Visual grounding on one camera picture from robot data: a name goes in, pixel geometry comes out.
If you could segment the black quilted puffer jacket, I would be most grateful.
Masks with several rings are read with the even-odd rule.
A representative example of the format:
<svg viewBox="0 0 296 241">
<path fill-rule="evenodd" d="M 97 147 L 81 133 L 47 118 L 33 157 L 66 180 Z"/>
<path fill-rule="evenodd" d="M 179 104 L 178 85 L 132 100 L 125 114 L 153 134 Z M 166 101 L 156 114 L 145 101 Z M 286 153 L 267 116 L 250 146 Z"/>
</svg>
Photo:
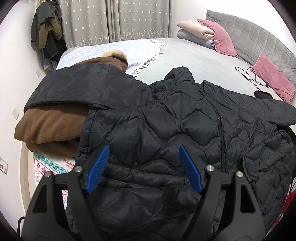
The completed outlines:
<svg viewBox="0 0 296 241">
<path fill-rule="evenodd" d="M 244 172 L 270 230 L 295 169 L 286 130 L 295 124 L 295 108 L 196 83 L 185 67 L 148 86 L 150 104 L 101 111 L 94 128 L 100 136 L 90 135 L 94 147 L 84 153 L 86 145 L 79 145 L 78 164 L 102 143 L 110 148 L 103 180 L 90 196 L 102 229 L 116 236 L 183 234 L 200 200 L 179 160 L 184 145 L 221 172 Z"/>
</svg>

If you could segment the folded brown fleece coat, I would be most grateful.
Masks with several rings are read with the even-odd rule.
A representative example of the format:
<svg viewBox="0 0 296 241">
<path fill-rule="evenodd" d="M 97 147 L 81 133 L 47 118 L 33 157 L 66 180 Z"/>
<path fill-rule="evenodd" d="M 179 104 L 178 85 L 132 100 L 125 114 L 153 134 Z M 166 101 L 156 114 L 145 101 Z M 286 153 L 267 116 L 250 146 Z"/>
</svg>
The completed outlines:
<svg viewBox="0 0 296 241">
<path fill-rule="evenodd" d="M 122 51 L 104 53 L 101 57 L 82 61 L 75 65 L 100 63 L 112 65 L 126 73 L 127 57 Z M 86 145 L 84 153 L 94 147 L 90 138 L 100 134 L 94 128 L 101 111 L 86 104 L 49 103 L 23 110 L 24 115 L 16 125 L 14 138 L 24 142 L 32 152 L 43 153 L 62 158 L 75 158 L 79 151 L 79 142 Z"/>
</svg>

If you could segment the patterned pink green bedspread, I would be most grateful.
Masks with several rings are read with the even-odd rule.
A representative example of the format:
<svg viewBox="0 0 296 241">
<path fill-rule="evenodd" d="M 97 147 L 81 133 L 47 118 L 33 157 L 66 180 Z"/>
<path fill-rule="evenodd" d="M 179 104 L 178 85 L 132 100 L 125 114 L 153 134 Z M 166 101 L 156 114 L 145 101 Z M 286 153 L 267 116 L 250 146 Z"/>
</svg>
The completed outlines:
<svg viewBox="0 0 296 241">
<path fill-rule="evenodd" d="M 34 182 L 35 186 L 37 186 L 47 171 L 52 171 L 54 175 L 70 172 L 75 166 L 75 160 L 73 158 L 57 158 L 33 152 L 33 165 Z"/>
</svg>

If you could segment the folded black garment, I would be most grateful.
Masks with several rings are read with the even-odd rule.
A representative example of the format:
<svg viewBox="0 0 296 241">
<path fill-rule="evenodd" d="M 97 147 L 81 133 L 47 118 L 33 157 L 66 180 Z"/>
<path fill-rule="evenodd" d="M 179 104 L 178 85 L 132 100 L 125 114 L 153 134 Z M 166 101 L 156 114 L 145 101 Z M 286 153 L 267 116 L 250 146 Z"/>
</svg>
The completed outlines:
<svg viewBox="0 0 296 241">
<path fill-rule="evenodd" d="M 24 110 L 49 103 L 78 103 L 115 110 L 150 104 L 152 91 L 117 67 L 86 63 L 63 68 L 44 77 Z"/>
</svg>

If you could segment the grey bed sheet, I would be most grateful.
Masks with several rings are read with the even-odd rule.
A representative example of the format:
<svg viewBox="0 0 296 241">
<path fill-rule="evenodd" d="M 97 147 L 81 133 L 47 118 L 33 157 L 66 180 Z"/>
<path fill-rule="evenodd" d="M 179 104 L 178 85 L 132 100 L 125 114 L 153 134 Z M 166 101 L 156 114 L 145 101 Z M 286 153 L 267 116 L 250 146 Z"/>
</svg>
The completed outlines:
<svg viewBox="0 0 296 241">
<path fill-rule="evenodd" d="M 162 53 L 135 75 L 137 80 L 151 84 L 162 80 L 173 68 L 187 67 L 198 83 L 207 80 L 227 90 L 250 96 L 254 96 L 256 90 L 261 90 L 281 100 L 272 89 L 248 81 L 245 72 L 254 76 L 250 65 L 237 57 L 226 56 L 183 39 L 161 39 L 161 42 L 164 47 Z"/>
</svg>

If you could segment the pink pillow lower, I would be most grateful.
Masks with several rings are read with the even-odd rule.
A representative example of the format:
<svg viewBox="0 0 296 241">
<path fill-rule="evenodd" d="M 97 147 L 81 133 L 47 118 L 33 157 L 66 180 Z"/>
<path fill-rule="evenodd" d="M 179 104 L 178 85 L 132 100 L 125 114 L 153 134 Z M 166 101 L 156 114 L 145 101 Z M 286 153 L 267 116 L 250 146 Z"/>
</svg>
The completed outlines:
<svg viewBox="0 0 296 241">
<path fill-rule="evenodd" d="M 291 104 L 295 95 L 295 86 L 265 54 L 259 55 L 251 71 L 273 89 L 284 102 Z"/>
</svg>

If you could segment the pink pillow near headboard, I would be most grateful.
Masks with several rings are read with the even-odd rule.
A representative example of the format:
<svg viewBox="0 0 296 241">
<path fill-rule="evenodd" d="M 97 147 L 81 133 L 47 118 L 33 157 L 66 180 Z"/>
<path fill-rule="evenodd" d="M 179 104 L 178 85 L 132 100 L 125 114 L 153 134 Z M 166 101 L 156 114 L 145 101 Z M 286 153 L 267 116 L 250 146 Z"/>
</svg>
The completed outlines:
<svg viewBox="0 0 296 241">
<path fill-rule="evenodd" d="M 214 32 L 214 45 L 216 52 L 236 57 L 237 52 L 234 48 L 233 42 L 226 32 L 226 30 L 220 26 L 218 23 L 208 20 L 197 19 L 197 21 L 206 27 L 210 28 Z"/>
</svg>

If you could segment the grey star-patterned curtain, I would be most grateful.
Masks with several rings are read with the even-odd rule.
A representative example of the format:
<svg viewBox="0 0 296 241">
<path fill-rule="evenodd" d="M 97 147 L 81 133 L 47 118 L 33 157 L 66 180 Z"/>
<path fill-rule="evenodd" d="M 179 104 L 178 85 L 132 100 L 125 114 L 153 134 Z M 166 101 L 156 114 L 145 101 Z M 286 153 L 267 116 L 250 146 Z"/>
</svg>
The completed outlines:
<svg viewBox="0 0 296 241">
<path fill-rule="evenodd" d="M 171 1 L 63 0 L 58 3 L 68 48 L 171 36 Z"/>
</svg>

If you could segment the folded grey-blue blanket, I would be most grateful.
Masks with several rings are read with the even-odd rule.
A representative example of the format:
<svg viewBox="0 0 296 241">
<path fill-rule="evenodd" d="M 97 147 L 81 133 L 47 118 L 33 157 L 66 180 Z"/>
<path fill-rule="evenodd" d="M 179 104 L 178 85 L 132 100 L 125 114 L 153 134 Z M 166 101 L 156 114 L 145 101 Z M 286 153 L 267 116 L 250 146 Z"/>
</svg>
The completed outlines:
<svg viewBox="0 0 296 241">
<path fill-rule="evenodd" d="M 196 43 L 198 45 L 201 45 L 203 47 L 215 50 L 215 46 L 214 46 L 214 41 L 213 40 L 203 40 L 191 33 L 189 33 L 186 30 L 180 29 L 177 32 L 177 38 L 179 39 L 184 39 L 184 40 L 188 40 L 190 42 Z"/>
</svg>

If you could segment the grey quilted headboard cushion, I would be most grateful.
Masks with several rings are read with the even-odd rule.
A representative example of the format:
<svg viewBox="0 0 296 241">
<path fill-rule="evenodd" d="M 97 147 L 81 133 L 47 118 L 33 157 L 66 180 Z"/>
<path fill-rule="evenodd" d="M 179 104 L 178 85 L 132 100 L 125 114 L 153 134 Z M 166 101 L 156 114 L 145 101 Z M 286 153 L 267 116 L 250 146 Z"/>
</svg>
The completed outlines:
<svg viewBox="0 0 296 241">
<path fill-rule="evenodd" d="M 239 58 L 254 66 L 263 53 L 295 85 L 295 55 L 273 34 L 248 20 L 210 9 L 206 19 L 225 29 Z"/>
</svg>

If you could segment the folded beige blanket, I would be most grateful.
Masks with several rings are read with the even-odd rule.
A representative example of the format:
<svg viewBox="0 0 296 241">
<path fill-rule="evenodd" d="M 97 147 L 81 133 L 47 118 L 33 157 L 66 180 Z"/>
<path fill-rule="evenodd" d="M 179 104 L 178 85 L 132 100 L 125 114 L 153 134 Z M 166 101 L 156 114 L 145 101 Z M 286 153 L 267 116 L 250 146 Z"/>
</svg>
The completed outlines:
<svg viewBox="0 0 296 241">
<path fill-rule="evenodd" d="M 214 31 L 199 22 L 192 20 L 180 21 L 177 26 L 203 40 L 213 40 Z"/>
</svg>

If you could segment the white wall socket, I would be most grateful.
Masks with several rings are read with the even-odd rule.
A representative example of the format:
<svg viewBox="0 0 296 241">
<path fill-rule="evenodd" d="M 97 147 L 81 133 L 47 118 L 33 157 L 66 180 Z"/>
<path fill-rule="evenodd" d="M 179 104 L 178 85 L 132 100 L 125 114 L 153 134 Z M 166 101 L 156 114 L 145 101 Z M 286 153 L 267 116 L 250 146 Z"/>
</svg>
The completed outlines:
<svg viewBox="0 0 296 241">
<path fill-rule="evenodd" d="M 18 112 L 18 110 L 16 108 L 13 109 L 13 111 L 11 112 L 11 114 L 13 115 L 13 117 L 15 118 L 15 120 L 17 120 L 18 117 L 19 117 L 19 115 L 20 115 L 19 112 Z"/>
</svg>

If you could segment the white wall switch plate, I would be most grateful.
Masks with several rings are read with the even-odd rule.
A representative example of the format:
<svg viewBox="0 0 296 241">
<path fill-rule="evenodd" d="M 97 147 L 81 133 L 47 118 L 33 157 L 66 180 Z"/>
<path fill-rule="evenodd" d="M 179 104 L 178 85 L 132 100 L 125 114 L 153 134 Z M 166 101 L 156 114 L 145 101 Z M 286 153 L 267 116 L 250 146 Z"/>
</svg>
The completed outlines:
<svg viewBox="0 0 296 241">
<path fill-rule="evenodd" d="M 3 158 L 0 158 L 0 170 L 7 174 L 7 171 L 8 171 L 8 163 L 3 159 Z"/>
</svg>

